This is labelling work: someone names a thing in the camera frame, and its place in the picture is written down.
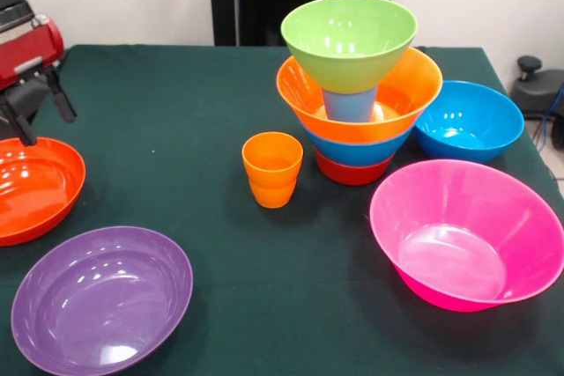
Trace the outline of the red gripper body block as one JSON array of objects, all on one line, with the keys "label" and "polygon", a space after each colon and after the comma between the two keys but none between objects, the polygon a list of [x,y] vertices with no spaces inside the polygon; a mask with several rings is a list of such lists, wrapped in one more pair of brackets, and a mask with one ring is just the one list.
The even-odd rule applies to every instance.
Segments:
[{"label": "red gripper body block", "polygon": [[63,51],[63,37],[51,18],[33,18],[1,32],[1,89],[15,85],[30,69],[52,65]]}]

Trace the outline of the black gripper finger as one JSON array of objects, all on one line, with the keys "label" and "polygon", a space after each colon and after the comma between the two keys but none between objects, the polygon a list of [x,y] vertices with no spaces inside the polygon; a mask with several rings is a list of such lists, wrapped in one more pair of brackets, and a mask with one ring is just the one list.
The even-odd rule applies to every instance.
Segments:
[{"label": "black gripper finger", "polygon": [[37,138],[27,119],[18,114],[8,100],[1,100],[1,115],[24,146],[36,145]]},{"label": "black gripper finger", "polygon": [[59,114],[65,122],[73,123],[77,119],[77,113],[60,84],[56,68],[54,66],[46,68],[45,77]]}]

